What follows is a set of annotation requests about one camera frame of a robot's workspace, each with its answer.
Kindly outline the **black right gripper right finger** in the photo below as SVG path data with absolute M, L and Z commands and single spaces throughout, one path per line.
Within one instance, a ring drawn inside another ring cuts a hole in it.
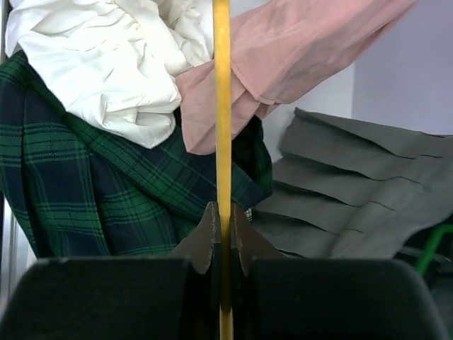
M 287 257 L 231 212 L 235 339 L 447 339 L 423 279 L 395 260 Z

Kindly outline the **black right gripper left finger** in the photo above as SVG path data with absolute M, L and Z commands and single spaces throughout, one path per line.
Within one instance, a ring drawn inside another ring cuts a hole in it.
M 2 339 L 218 339 L 219 213 L 163 257 L 45 259 L 21 278 Z

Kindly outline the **pink pleated skirt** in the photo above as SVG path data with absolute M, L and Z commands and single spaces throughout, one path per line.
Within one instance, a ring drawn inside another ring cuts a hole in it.
M 232 135 L 349 67 L 412 1 L 269 1 L 231 22 Z

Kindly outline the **green navy plaid skirt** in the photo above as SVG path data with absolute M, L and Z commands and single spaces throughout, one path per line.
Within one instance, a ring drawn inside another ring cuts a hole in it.
M 1 192 L 39 258 L 162 255 L 215 200 L 216 158 L 179 127 L 153 149 L 91 127 L 17 52 L 1 66 Z

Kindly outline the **white skirt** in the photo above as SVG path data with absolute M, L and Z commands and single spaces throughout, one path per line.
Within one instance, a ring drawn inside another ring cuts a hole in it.
M 176 77 L 212 59 L 211 1 L 12 1 L 5 52 L 24 51 L 64 109 L 148 149 L 173 133 Z

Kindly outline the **yellow hanger of pink skirt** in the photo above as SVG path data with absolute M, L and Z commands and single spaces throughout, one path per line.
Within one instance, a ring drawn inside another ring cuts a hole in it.
M 231 298 L 231 35 L 230 2 L 213 1 L 214 66 L 216 85 L 217 203 L 221 226 L 222 293 L 220 338 L 234 338 Z

